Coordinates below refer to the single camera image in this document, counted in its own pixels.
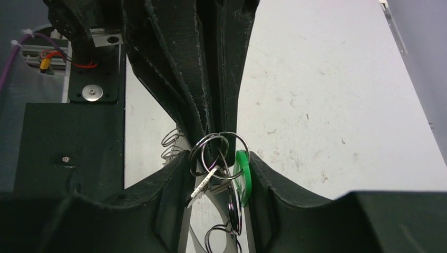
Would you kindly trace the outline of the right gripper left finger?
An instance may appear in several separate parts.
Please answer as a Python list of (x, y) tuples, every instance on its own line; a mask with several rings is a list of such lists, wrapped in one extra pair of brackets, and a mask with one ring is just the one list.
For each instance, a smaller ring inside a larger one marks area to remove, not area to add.
[(195, 179), (190, 152), (103, 201), (1, 198), (1, 252), (185, 252)]

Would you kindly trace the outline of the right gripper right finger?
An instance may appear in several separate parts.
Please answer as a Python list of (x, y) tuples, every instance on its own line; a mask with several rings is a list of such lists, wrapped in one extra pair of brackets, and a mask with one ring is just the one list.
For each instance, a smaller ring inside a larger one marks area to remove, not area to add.
[(313, 193), (251, 153), (250, 252), (446, 252), (446, 193)]

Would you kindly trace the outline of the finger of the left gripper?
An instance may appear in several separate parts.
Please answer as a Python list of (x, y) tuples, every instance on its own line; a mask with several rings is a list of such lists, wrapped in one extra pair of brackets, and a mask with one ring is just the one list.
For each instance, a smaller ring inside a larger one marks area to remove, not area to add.
[(132, 70), (190, 144), (214, 130), (203, 32), (195, 1), (123, 1)]
[(217, 132), (236, 132), (238, 99), (259, 1), (214, 1), (212, 29), (218, 81), (214, 106)]

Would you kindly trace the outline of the key with green tag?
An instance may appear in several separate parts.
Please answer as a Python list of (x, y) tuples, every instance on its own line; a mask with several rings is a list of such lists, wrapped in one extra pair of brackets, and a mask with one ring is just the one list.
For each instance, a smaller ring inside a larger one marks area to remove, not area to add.
[[(235, 164), (233, 166), (233, 176), (237, 176), (233, 179), (222, 179), (222, 182), (234, 182), (236, 185), (236, 191), (239, 193), (241, 206), (245, 207), (251, 195), (252, 182), (251, 173), (249, 168), (249, 154), (244, 150), (236, 151)], [(192, 204), (206, 192), (208, 189), (208, 183), (212, 178), (217, 178), (216, 172), (219, 170), (218, 167), (214, 167), (210, 172), (205, 173), (205, 177), (198, 184), (198, 186), (193, 190), (189, 199), (187, 200), (186, 206), (189, 208)]]

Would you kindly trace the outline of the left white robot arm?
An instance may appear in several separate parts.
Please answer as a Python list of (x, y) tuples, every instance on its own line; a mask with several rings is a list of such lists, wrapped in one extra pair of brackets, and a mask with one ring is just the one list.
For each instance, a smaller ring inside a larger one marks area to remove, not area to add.
[(98, 63), (94, 28), (122, 37), (135, 76), (191, 144), (237, 128), (258, 1), (46, 1), (81, 64)]

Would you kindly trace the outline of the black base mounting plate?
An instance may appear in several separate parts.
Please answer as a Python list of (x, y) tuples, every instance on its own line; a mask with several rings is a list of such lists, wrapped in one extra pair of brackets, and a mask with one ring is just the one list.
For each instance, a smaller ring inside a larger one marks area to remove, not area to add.
[(90, 70), (72, 68), (66, 103), (28, 103), (13, 192), (79, 193), (102, 200), (124, 188), (125, 48)]

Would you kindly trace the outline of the aluminium frame rail right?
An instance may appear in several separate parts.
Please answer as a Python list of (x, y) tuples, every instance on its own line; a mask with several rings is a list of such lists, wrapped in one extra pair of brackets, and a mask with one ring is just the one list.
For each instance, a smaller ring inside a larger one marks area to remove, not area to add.
[(399, 29), (397, 28), (397, 24), (395, 22), (395, 19), (393, 17), (393, 14), (391, 12), (391, 9), (389, 7), (387, 0), (379, 0), (379, 3), (381, 5), (381, 8), (382, 8), (385, 18), (387, 20), (388, 26), (392, 32), (392, 35), (395, 39), (395, 42), (399, 49), (400, 54), (407, 55), (408, 51), (407, 51), (406, 46), (403, 42), (402, 36), (399, 32)]

